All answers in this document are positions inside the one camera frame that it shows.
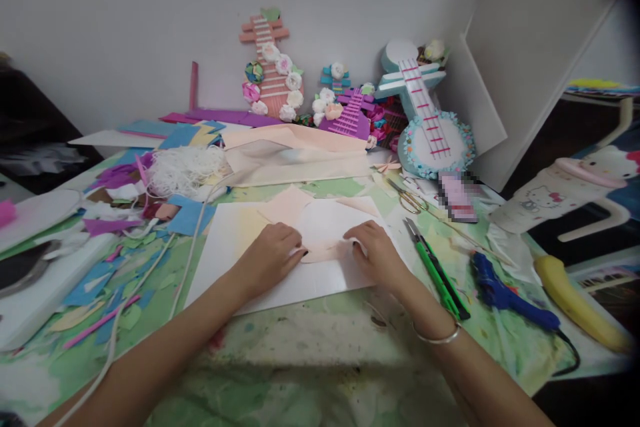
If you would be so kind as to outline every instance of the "silver bracelet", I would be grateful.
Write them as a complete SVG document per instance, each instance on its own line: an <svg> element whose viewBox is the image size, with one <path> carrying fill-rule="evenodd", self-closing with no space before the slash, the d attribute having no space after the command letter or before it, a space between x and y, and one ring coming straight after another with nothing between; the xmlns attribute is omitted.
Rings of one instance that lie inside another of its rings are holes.
<svg viewBox="0 0 640 427"><path fill-rule="evenodd" d="M418 336L418 338L420 340L422 340L423 342L426 342L427 344L442 345L442 344L448 344L450 342L453 342L455 340L455 338L458 336L458 334L460 333L460 329L462 328L462 325L460 324L460 322L458 322L458 319L449 310L447 310L447 312L449 312L449 314L451 314L451 317L453 317L453 321L455 322L455 332L453 332L449 337L445 337L445 338L440 339L440 340L432 340L432 339L424 338L416 330L415 322L411 323L411 325L413 325L413 331L415 332L415 334Z"/></svg>

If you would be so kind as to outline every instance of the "green utility knife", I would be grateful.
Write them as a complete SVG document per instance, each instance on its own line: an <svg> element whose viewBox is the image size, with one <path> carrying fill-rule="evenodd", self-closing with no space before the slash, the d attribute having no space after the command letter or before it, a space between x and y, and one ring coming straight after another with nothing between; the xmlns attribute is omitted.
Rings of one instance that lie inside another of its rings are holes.
<svg viewBox="0 0 640 427"><path fill-rule="evenodd" d="M438 294L440 295L440 302L443 307L449 310L458 320L467 320L471 318L469 311L465 308L465 305L460 300L458 293L456 292L449 276L443 270L437 257L431 250L431 247L420 234L418 227L413 223L413 220L405 218L409 232L413 236L415 242L415 249L418 251L422 263L425 264L433 283L435 284Z"/></svg>

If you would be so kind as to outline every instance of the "blue glue gun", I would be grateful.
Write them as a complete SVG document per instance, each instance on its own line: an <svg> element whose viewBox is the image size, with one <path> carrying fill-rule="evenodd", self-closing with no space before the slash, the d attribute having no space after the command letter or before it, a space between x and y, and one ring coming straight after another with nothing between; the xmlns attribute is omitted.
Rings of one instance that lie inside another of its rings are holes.
<svg viewBox="0 0 640 427"><path fill-rule="evenodd" d="M485 304L498 310L510 308L544 330L558 330L560 319L553 312L539 309L512 292L496 275L493 264L480 252L473 254L473 266L480 296Z"/></svg>

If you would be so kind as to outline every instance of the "hello kitty cup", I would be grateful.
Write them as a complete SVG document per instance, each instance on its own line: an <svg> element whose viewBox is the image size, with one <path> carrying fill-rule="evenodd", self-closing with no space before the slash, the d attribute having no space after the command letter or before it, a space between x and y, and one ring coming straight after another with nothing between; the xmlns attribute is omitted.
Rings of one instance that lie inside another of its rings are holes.
<svg viewBox="0 0 640 427"><path fill-rule="evenodd" d="M618 177L638 174L635 154L605 147L582 160L560 158L518 189L513 198L489 218L507 232L522 234L545 220L559 218L589 202L611 213L604 220L562 234L558 237L561 242L624 224L629 220L629 211L606 196L627 186L627 182Z"/></svg>

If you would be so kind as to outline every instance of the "hand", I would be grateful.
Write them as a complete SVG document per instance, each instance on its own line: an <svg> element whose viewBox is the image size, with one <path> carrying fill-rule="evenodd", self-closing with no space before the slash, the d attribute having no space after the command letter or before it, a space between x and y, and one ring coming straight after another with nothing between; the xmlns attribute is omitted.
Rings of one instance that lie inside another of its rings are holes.
<svg viewBox="0 0 640 427"><path fill-rule="evenodd" d="M365 246L367 255L360 244L353 242L355 261L376 284L382 285L392 294L397 295L407 280L413 276L398 255L387 232L373 220L347 230L343 237L345 239L355 237Z"/></svg>
<svg viewBox="0 0 640 427"><path fill-rule="evenodd" d="M266 226L227 272L231 285L240 289L246 302L264 294L280 283L307 254L307 250L302 249L289 255L301 244L302 237L296 229L282 223Z"/></svg>

